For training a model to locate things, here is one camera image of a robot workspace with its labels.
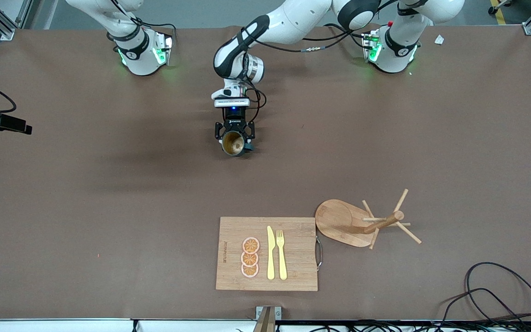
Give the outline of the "dark green ribbed cup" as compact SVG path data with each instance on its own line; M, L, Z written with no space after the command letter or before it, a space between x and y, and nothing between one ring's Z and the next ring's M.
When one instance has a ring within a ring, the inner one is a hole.
M221 147L230 157L240 157L245 153L253 151L254 147L250 139L246 139L238 131L228 131L219 139Z

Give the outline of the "grey arm base connector block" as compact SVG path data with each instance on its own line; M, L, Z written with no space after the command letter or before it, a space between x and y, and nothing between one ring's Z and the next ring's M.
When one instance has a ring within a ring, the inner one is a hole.
M169 65L173 44L173 35L154 32L153 53L159 65Z
M376 29L364 33L362 37L363 54L367 62L375 63L382 51L381 30Z

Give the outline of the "yellow plastic knife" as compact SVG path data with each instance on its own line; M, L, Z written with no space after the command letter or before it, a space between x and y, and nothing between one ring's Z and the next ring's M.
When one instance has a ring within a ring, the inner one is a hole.
M267 263L267 278L268 280L274 280L275 278L275 267L274 267L274 257L273 252L276 247L276 238L273 234L273 229L270 225L267 226L267 236L268 236L268 263Z

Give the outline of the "wooden mug tree stand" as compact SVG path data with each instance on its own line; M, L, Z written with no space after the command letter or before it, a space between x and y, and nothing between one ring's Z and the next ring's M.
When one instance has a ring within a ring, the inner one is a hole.
M408 189L404 189L396 206L386 217L375 217L365 200L362 201L363 208L339 199L326 200L316 209L316 227L329 239L357 248L375 248L381 230L390 227L401 229L415 243L421 244L422 240L403 222L401 206L407 194Z

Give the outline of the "yellow plastic fork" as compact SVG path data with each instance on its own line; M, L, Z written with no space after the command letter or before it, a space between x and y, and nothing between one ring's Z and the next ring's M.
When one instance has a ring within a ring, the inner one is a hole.
M278 247L278 256L279 256L279 277L281 280L285 281L288 278L287 266L286 266L286 257L284 252L285 245L284 233L282 230L276 230L276 244Z

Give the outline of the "bamboo cutting board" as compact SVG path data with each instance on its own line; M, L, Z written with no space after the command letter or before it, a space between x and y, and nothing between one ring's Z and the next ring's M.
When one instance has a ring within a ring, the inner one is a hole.
M282 230L287 279L279 277L278 247L274 248L275 278L268 280L268 236ZM241 272L242 242L249 236L260 242L259 273L246 278ZM221 217L219 225L216 289L228 291L316 291L318 263L315 256L316 227L312 217Z

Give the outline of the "metal mounting bracket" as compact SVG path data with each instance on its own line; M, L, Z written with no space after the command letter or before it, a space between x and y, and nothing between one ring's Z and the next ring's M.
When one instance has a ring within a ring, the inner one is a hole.
M257 306L255 315L253 332L280 332L277 323L282 319L281 306Z

